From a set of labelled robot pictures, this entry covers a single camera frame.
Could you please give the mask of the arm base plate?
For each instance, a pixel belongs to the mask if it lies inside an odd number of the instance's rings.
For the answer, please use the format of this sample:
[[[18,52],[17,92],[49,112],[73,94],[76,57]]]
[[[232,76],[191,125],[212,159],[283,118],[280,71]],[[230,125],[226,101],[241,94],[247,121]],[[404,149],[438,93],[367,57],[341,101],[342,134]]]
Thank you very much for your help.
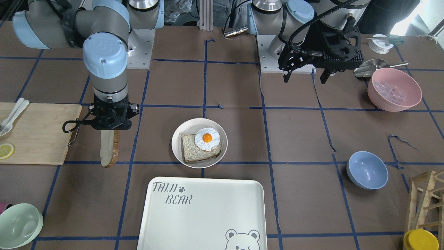
[[[257,51],[262,73],[283,73],[279,68],[278,58],[284,49],[284,43],[277,35],[257,35]]]
[[[132,30],[128,40],[128,69],[150,68],[152,49],[156,30]]]

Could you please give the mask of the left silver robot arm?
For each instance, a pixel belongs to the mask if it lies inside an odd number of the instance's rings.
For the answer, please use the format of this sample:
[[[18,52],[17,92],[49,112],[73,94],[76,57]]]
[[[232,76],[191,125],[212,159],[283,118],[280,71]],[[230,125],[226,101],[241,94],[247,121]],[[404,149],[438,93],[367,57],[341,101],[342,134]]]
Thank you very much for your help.
[[[283,44],[277,63],[288,82],[303,66],[330,75],[354,70],[363,62],[358,21],[368,0],[321,0],[317,8],[304,0],[253,0],[247,5],[247,28],[253,35],[274,35]]]

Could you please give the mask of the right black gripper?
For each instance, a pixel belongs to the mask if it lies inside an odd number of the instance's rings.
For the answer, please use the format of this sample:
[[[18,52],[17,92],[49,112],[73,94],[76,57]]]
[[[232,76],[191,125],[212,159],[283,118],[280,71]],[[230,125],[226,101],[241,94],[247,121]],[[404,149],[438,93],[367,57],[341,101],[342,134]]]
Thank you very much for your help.
[[[62,125],[62,131],[69,133],[81,125],[90,125],[96,130],[128,130],[132,126],[130,119],[140,112],[139,104],[130,103],[128,96],[113,102],[111,97],[105,101],[94,96],[89,105],[88,114],[82,120],[68,120]]]

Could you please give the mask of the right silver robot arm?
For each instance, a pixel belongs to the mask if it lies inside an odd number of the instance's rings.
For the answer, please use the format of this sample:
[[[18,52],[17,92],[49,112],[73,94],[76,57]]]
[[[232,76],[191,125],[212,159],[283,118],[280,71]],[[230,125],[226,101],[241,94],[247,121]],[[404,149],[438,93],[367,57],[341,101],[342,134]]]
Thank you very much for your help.
[[[96,130],[128,130],[139,105],[128,95],[128,50],[135,29],[164,26],[163,0],[94,0],[87,10],[71,0],[29,0],[12,17],[25,46],[36,49],[81,48],[94,101],[92,120],[77,121]]]

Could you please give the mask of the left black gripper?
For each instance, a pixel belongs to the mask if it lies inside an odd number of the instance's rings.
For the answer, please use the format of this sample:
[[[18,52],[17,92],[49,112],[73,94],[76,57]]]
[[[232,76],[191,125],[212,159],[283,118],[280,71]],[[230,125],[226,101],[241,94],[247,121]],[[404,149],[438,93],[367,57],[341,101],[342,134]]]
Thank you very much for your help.
[[[296,69],[305,65],[324,69],[320,82],[325,84],[332,74],[354,70],[363,62],[360,32],[355,21],[346,21],[342,30],[317,21],[309,27],[301,45],[286,44],[278,59],[285,83]]]

